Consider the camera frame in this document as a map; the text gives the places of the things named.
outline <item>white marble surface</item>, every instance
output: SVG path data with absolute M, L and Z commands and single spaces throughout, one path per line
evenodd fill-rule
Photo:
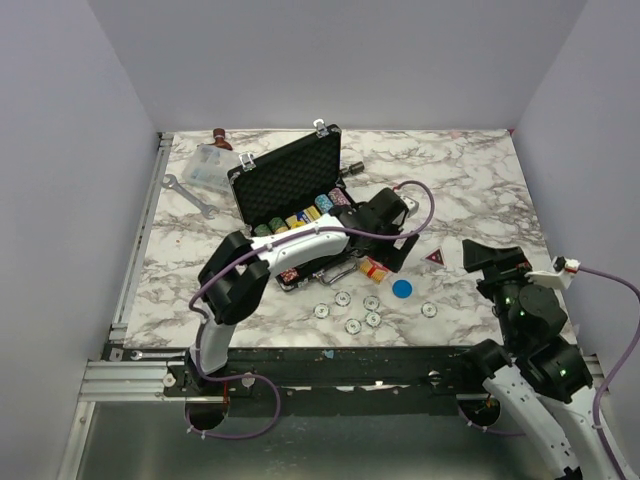
M 238 152 L 259 156 L 309 132 L 231 131 L 228 139 Z M 175 136 L 167 173 L 178 178 L 211 132 L 182 132 Z M 368 200 L 381 187 L 404 179 L 418 179 L 436 198 L 435 218 L 421 236 L 404 269 L 375 285 L 355 272 L 332 287 L 316 282 L 304 289 L 283 292 L 272 280 L 263 301 L 251 317 L 240 323 L 232 346 L 321 347 L 470 345 L 484 338 L 501 342 L 498 321 L 490 303 L 475 290 L 479 274 L 462 268 L 461 240 L 471 238 L 495 247 L 519 245 L 534 268 L 547 268 L 550 260 L 544 238 L 509 134 L 497 131 L 343 131 L 342 162 L 364 161 L 363 174 L 346 184 L 356 201 Z M 205 220 L 176 192 L 162 190 L 126 335 L 127 347 L 187 347 L 193 342 L 199 318 L 187 308 L 198 288 L 197 274 L 222 237 L 243 226 L 231 196 L 189 187 L 197 196 L 222 209 Z M 407 193 L 421 209 L 407 222 L 417 226 L 428 213 L 428 199 L 414 187 Z M 432 271 L 424 256 L 442 246 L 447 268 Z M 391 292 L 398 278 L 414 287 L 400 300 Z M 334 303 L 337 291 L 352 296 L 348 307 Z M 382 324 L 364 324 L 362 300 L 381 299 Z M 420 307 L 434 303 L 438 314 L 426 318 Z M 331 306 L 331 315 L 319 320 L 313 307 Z M 349 335 L 349 318 L 363 321 L 362 332 Z M 575 342 L 571 328 L 567 338 Z

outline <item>wire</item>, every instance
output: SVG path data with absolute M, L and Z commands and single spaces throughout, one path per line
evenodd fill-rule
M 482 427 L 476 423 L 473 423 L 471 420 L 469 420 L 469 417 L 467 417 L 464 413 L 464 411 L 462 410 L 462 408 L 460 407 L 460 405 L 458 405 L 458 415 L 460 415 L 466 422 L 467 422 L 467 426 L 471 427 L 471 428 L 475 428 L 476 430 L 480 430 L 482 433 L 490 433 L 492 435 L 498 435 L 500 437 L 524 437 L 525 434 L 524 433 L 520 433 L 520 432 L 506 432 L 504 430 L 498 430 L 495 428 L 490 428 L 490 427 Z
M 636 287 L 632 283 L 626 281 L 624 278 L 620 278 L 620 277 L 618 277 L 616 275 L 612 275 L 610 273 L 605 273 L 605 272 L 601 272 L 599 270 L 588 268 L 588 267 L 585 267 L 583 265 L 580 265 L 579 271 L 590 273 L 591 275 L 596 275 L 598 277 L 606 278 L 606 279 L 609 279 L 609 280 L 613 280 L 614 282 L 618 282 L 618 283 L 624 285 L 625 287 L 631 289 L 631 291 L 633 293 L 635 293 L 636 297 L 638 298 L 638 302 L 640 302 L 640 289 L 638 289 L 638 287 Z M 611 382 L 613 381 L 615 376 L 618 374 L 618 372 L 620 371 L 622 366 L 629 359 L 629 357 L 633 353 L 633 350 L 638 345 L 638 341 L 640 341 L 640 319 L 638 320 L 638 327 L 636 328 L 636 333 L 633 336 L 633 338 L 631 339 L 631 342 L 629 343 L 629 346 L 624 351 L 624 353 L 622 354 L 620 359 L 613 366 L 613 368 L 611 369 L 611 372 L 609 372 L 609 375 L 607 375 L 607 377 L 604 379 L 604 382 L 602 382 L 602 385 L 600 385 L 600 388 L 598 388 L 598 390 L 596 390 L 596 394 L 595 394 L 595 396 L 593 398 L 593 408 L 592 409 L 593 409 L 593 423 L 594 423 L 594 426 L 596 428 L 596 431 L 598 432 L 598 436 L 600 437 L 600 441 L 602 442 L 602 446 L 603 446 L 605 452 L 607 452 L 607 456 L 611 460 L 611 463 L 613 464 L 613 468 L 615 468 L 616 472 L 618 473 L 618 475 L 620 476 L 620 478 L 622 480 L 626 480 L 627 477 L 625 476 L 624 471 L 622 470 L 622 467 L 620 466 L 620 463 L 618 462 L 618 459 L 616 458 L 615 454 L 613 453 L 613 449 L 611 448 L 611 445 L 609 444 L 609 440 L 607 439 L 607 436 L 605 435 L 604 430 L 602 428 L 602 423 L 600 421 L 600 403 L 602 401 L 602 396 L 604 395 L 604 392 L 606 392 L 606 390 L 609 388 L 609 385 L 611 384 Z
M 418 181 L 418 180 L 406 180 L 404 182 L 399 183 L 398 185 L 396 185 L 394 187 L 394 190 L 398 190 L 400 188 L 405 187 L 406 185 L 417 185 L 419 187 L 421 187 L 425 193 L 427 194 L 427 196 L 429 197 L 429 202 L 430 202 L 430 209 L 429 209 L 429 215 L 427 215 L 426 220 L 415 230 L 409 232 L 409 233 L 402 233 L 399 235 L 379 235 L 376 233 L 369 233 L 369 232 L 364 232 L 361 230 L 356 230 L 353 228 L 346 228 L 346 227 L 320 227 L 317 230 L 305 230 L 302 232 L 296 232 L 292 235 L 289 235 L 288 237 L 285 238 L 281 238 L 278 240 L 275 240 L 270 248 L 273 247 L 277 247 L 279 245 L 282 245 L 284 243 L 288 243 L 292 240 L 296 240 L 298 238 L 302 238 L 302 237 L 306 237 L 308 235 L 318 235 L 322 232 L 342 232 L 342 233 L 347 233 L 347 234 L 351 234 L 351 235 L 360 235 L 361 237 L 365 237 L 365 238 L 371 238 L 374 240 L 387 240 L 387 241 L 396 241 L 396 240 L 402 240 L 404 238 L 409 238 L 413 235 L 416 235 L 418 233 L 420 233 L 422 230 L 424 230 L 429 223 L 431 223 L 431 220 L 433 219 L 433 215 L 435 214 L 435 208 L 436 208 L 436 201 L 435 198 L 433 197 L 433 193 L 431 193 L 431 190 L 429 189 L 429 187 L 427 187 L 424 183 Z M 256 248 L 255 250 L 252 250 L 248 253 L 245 253 L 244 255 L 241 255 L 239 258 L 237 258 L 236 260 L 234 260 L 233 262 L 231 262 L 229 265 L 227 265 L 226 267 L 224 267 L 222 270 L 220 270 L 217 274 L 215 274 L 209 281 L 207 281 L 204 285 L 202 285 L 202 287 L 200 287 L 200 289 L 195 293 L 195 295 L 191 298 L 191 300 L 189 300 L 189 309 L 191 311 L 197 312 L 200 315 L 202 315 L 204 317 L 204 319 L 206 321 L 211 321 L 211 319 L 209 318 L 209 314 L 203 310 L 202 308 L 196 307 L 195 303 L 201 299 L 203 297 L 203 295 L 206 293 L 207 290 L 209 290 L 218 280 L 220 280 L 222 277 L 224 277 L 227 273 L 229 273 L 231 270 L 233 270 L 234 268 L 236 268 L 238 265 L 246 262 L 247 260 L 249 260 L 251 257 L 254 257 L 256 255 L 260 255 L 261 253 L 267 251 L 268 247 L 267 246 L 263 246 L 263 247 L 259 247 Z M 278 420 L 278 417 L 280 416 L 280 409 L 281 409 L 281 399 L 280 399 L 280 392 L 278 392 L 278 387 L 276 387 L 276 385 L 269 380 L 267 377 L 263 377 L 262 375 L 257 375 L 257 374 L 243 374 L 243 375 L 233 375 L 230 377 L 212 377 L 207 375 L 203 370 L 202 370 L 202 364 L 201 364 L 201 358 L 200 358 L 200 345 L 202 343 L 202 335 L 204 333 L 204 328 L 206 326 L 207 322 L 202 322 L 200 323 L 200 326 L 198 327 L 198 332 L 196 333 L 196 340 L 195 340 L 195 345 L 194 345 L 194 351 L 195 351 L 195 355 L 193 358 L 193 363 L 198 371 L 198 375 L 203 379 L 203 380 L 207 380 L 210 382 L 229 382 L 232 380 L 239 380 L 242 378 L 255 378 L 256 380 L 260 380 L 262 382 L 265 382 L 267 385 L 269 385 L 269 387 L 271 387 L 271 389 L 273 390 L 273 393 L 275 395 L 276 398 L 276 410 L 275 413 L 273 414 L 273 417 L 271 418 L 271 420 L 269 420 L 269 422 L 262 427 L 260 430 L 257 430 L 255 432 L 252 433 L 245 433 L 245 434 L 239 434 L 239 435 L 227 435 L 227 434 L 222 434 L 222 433 L 214 433 L 208 430 L 198 430 L 195 427 L 193 427 L 193 425 L 191 425 L 191 420 L 189 418 L 189 412 L 187 411 L 185 413 L 185 420 L 189 426 L 189 429 L 187 430 L 188 432 L 195 432 L 200 434 L 203 438 L 204 437 L 212 437 L 212 438 L 221 438 L 221 439 L 226 439 L 226 440 L 241 440 L 241 439 L 248 439 L 248 438 L 255 438 L 258 437 L 260 435 L 262 435 L 263 433 L 265 433 L 267 430 L 269 430 L 271 427 L 273 427 L 273 425 L 275 425 L 276 421 Z

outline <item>open case lid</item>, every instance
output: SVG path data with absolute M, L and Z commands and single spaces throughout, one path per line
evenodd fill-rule
M 242 220 L 255 227 L 314 204 L 340 177 L 342 131 L 337 125 L 317 131 L 229 170 L 227 176 Z

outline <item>white poker chip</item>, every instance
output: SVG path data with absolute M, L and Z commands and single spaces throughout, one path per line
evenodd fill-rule
M 341 307 L 346 307 L 351 303 L 351 295 L 349 295 L 347 292 L 338 292 L 336 293 L 335 300 L 336 304 L 340 305 Z
M 380 318 L 380 314 L 378 312 L 369 312 L 367 316 L 364 317 L 364 321 L 367 322 L 372 328 L 376 328 L 378 325 L 382 323 L 382 318 Z
M 380 307 L 380 299 L 375 295 L 369 295 L 368 297 L 364 297 L 362 304 L 364 305 L 364 308 L 374 312 L 378 307 Z
M 326 303 L 319 303 L 313 309 L 313 314 L 316 318 L 327 318 L 329 316 L 329 305 Z
M 355 318 L 350 318 L 347 323 L 344 324 L 344 329 L 349 335 L 356 335 L 362 330 L 362 324 Z
M 433 318 L 438 313 L 438 308 L 431 302 L 422 305 L 422 314 L 427 318 Z

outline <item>blue poker chip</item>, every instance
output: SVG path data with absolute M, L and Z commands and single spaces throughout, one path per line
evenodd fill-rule
M 391 288 L 393 294 L 398 298 L 407 298 L 413 292 L 413 287 L 407 280 L 397 280 Z

